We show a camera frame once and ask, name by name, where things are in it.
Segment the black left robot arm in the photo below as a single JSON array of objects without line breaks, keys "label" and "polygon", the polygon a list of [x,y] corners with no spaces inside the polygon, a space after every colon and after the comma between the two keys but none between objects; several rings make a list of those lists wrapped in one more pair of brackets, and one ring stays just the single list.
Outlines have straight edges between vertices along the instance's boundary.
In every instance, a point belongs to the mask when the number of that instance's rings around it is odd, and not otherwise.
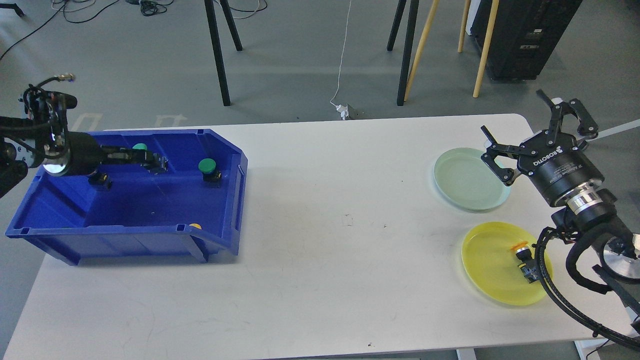
[{"label": "black left robot arm", "polygon": [[84,176],[101,191],[112,187],[100,166],[138,164],[149,173],[165,173],[169,160],[137,144],[101,145],[86,132],[71,131],[67,111],[74,109],[77,98],[63,92],[44,89],[50,82],[73,82],[75,75],[63,73],[30,84],[19,101],[25,118],[1,117],[0,194],[5,196],[28,175],[30,169],[43,167],[54,177]]}]

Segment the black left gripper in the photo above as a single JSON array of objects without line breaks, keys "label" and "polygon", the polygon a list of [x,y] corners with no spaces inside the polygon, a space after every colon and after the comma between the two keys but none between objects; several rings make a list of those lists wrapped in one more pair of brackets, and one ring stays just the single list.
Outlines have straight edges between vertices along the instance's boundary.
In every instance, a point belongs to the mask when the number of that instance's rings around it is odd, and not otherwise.
[{"label": "black left gripper", "polygon": [[42,167],[51,176],[86,176],[94,173],[100,164],[107,166],[138,165],[149,173],[163,172],[163,158],[148,151],[146,145],[115,146],[100,145],[96,139],[84,132],[68,133],[69,148],[63,157],[47,159]]}]

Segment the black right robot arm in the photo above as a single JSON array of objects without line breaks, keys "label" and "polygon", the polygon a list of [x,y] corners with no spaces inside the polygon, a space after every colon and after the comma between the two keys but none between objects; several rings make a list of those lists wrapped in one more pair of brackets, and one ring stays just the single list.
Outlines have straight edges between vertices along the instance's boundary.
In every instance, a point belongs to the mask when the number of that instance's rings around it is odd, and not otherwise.
[{"label": "black right robot arm", "polygon": [[541,283],[551,300],[572,319],[592,330],[593,337],[638,351],[639,340],[595,321],[571,304],[555,286],[546,265],[551,239],[560,239],[571,248],[565,267],[574,282],[605,295],[614,292],[634,313],[638,299],[624,285],[639,284],[639,235],[618,216],[617,198],[602,183],[605,177],[585,155],[588,142],[596,139],[599,127],[583,103],[564,101],[536,92],[551,111],[550,123],[519,145],[496,141],[486,126],[486,152],[481,160],[507,187],[520,175],[526,176],[549,207],[553,227],[544,228],[525,260],[524,274]]}]

